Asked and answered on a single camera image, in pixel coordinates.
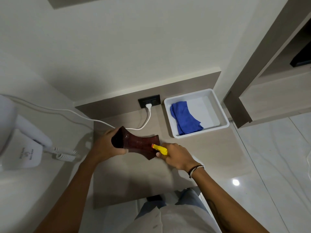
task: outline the jeans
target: jeans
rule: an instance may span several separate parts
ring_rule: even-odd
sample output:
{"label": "jeans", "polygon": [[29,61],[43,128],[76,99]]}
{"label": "jeans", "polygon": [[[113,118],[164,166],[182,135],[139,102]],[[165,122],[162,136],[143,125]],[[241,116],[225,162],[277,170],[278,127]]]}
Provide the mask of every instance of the jeans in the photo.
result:
{"label": "jeans", "polygon": [[[197,206],[203,210],[205,210],[207,213],[207,209],[205,208],[204,204],[196,194],[196,192],[192,189],[185,189],[182,191],[181,196],[178,200],[178,202],[175,205],[183,205],[183,204],[188,204],[188,205],[193,205]],[[157,201],[151,201],[151,202],[146,202],[142,206],[142,209],[140,210],[139,214],[135,218],[135,220],[141,216],[144,216],[146,213],[151,212],[155,207],[158,207],[158,209],[166,206],[166,203],[164,200],[157,200]]]}

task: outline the white wall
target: white wall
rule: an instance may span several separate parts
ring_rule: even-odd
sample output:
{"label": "white wall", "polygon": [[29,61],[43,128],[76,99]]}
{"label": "white wall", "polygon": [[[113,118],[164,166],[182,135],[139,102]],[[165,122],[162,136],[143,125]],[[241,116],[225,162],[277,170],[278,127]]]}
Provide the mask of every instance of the white wall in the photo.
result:
{"label": "white wall", "polygon": [[239,44],[214,87],[222,101],[288,0],[260,0]]}
{"label": "white wall", "polygon": [[226,68],[259,0],[0,0],[0,45],[73,101]]}
{"label": "white wall", "polygon": [[[74,109],[72,101],[13,56],[0,50],[0,94],[12,94],[53,108]],[[19,113],[59,147],[85,155],[93,123],[69,112],[53,113],[18,104]],[[36,168],[0,173],[0,232],[32,232],[72,176],[73,165],[44,154]]]}

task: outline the forearm tattoo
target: forearm tattoo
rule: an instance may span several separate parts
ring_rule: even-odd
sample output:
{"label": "forearm tattoo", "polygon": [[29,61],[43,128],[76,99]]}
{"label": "forearm tattoo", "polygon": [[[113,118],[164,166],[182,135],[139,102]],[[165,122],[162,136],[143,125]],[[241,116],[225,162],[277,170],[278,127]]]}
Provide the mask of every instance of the forearm tattoo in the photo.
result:
{"label": "forearm tattoo", "polygon": [[206,200],[208,206],[210,207],[217,223],[219,224],[219,227],[223,229],[225,232],[230,232],[230,222],[228,222],[224,216],[222,216],[220,213],[218,213],[218,210],[216,208],[216,204],[212,200]]}

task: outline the wristband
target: wristband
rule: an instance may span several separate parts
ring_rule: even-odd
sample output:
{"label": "wristband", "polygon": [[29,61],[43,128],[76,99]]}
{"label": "wristband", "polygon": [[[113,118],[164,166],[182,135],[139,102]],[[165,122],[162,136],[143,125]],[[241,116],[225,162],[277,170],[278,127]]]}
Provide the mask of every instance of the wristband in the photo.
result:
{"label": "wristband", "polygon": [[188,175],[189,175],[189,178],[192,178],[192,173],[197,169],[197,168],[204,168],[203,165],[197,165],[197,166],[194,166],[193,168],[190,169],[190,171],[188,172]]}

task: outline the white tray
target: white tray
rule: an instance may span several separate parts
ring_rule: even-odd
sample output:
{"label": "white tray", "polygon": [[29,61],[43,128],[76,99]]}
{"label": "white tray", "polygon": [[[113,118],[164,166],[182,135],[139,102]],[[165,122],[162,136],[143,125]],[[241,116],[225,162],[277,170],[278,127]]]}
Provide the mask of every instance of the white tray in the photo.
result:
{"label": "white tray", "polygon": [[[176,120],[172,117],[170,107],[178,101],[187,101],[190,114],[201,122],[203,130],[185,135],[179,135]],[[166,98],[165,109],[169,117],[169,124],[175,138],[183,138],[204,132],[214,131],[229,127],[229,121],[225,115],[216,95],[212,89],[191,92],[180,96]]]}

